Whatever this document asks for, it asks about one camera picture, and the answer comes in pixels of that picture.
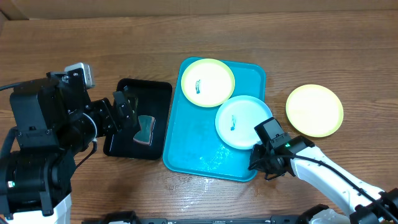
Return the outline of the green bow-shaped sponge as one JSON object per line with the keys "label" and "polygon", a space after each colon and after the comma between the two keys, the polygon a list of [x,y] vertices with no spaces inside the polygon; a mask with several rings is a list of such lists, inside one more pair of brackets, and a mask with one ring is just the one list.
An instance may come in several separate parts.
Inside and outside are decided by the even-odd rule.
{"label": "green bow-shaped sponge", "polygon": [[133,141],[138,144],[150,146],[152,144],[155,118],[149,115],[140,115],[138,116],[138,122],[140,131],[134,135]]}

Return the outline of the light blue plate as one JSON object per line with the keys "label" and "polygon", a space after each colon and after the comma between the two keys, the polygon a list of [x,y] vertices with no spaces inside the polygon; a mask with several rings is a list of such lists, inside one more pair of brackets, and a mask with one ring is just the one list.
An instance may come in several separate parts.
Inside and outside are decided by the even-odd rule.
{"label": "light blue plate", "polygon": [[228,146],[246,150],[260,141],[254,128],[271,117],[271,110],[262,100],[239,95],[220,106],[215,118],[215,128],[218,136]]}

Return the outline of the yellow-green plate bottom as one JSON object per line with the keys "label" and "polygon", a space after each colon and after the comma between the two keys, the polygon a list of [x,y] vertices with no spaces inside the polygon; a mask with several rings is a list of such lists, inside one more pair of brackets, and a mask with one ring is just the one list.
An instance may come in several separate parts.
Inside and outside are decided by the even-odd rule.
{"label": "yellow-green plate bottom", "polygon": [[328,88],[302,85],[288,96],[285,111],[291,125],[300,133],[324,138],[335,133],[344,118],[343,105]]}

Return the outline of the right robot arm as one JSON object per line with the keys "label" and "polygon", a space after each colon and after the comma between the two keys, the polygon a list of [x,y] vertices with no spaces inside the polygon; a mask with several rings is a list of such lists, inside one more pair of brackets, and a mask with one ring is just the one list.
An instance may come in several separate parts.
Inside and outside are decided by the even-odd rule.
{"label": "right robot arm", "polygon": [[286,173],[312,185],[341,211],[319,204],[299,215],[297,223],[397,223],[397,189],[388,192],[350,174],[304,136],[292,138],[275,118],[254,128],[249,169],[272,180]]}

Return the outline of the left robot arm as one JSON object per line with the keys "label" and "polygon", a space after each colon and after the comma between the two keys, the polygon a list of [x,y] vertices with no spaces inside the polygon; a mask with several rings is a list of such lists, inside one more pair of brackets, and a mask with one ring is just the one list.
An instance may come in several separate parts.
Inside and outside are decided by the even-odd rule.
{"label": "left robot arm", "polygon": [[47,77],[14,87],[10,104],[16,126],[1,149],[1,215],[16,220],[39,212],[53,223],[66,220],[78,168],[74,157],[97,138],[109,136],[137,121],[131,100],[121,91],[109,100],[91,101],[80,77]]}

